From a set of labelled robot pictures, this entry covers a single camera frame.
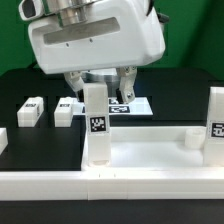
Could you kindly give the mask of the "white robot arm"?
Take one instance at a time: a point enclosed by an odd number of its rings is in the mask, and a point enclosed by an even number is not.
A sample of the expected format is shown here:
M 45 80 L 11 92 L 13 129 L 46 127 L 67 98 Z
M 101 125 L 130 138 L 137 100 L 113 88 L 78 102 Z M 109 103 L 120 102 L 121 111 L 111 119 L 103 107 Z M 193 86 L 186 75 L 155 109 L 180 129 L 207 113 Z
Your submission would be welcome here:
M 134 100 L 137 68 L 159 60 L 165 51 L 164 25 L 155 0 L 22 0 L 18 11 L 39 67 L 62 73 L 79 98 L 81 74 L 114 68 L 122 103 Z

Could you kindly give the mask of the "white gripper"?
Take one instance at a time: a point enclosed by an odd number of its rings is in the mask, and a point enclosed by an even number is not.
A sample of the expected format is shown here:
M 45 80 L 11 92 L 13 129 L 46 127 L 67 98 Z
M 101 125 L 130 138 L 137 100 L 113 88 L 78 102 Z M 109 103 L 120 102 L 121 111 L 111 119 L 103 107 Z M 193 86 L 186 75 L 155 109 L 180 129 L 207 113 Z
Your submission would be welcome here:
M 155 62 L 165 51 L 157 13 L 146 12 L 146 0 L 99 0 L 86 7 L 86 17 L 67 27 L 55 15 L 31 22 L 28 34 L 38 65 L 47 74 L 65 73 L 78 100 L 84 99 L 84 81 L 74 71 L 117 68 L 117 100 L 132 102 L 134 66 Z

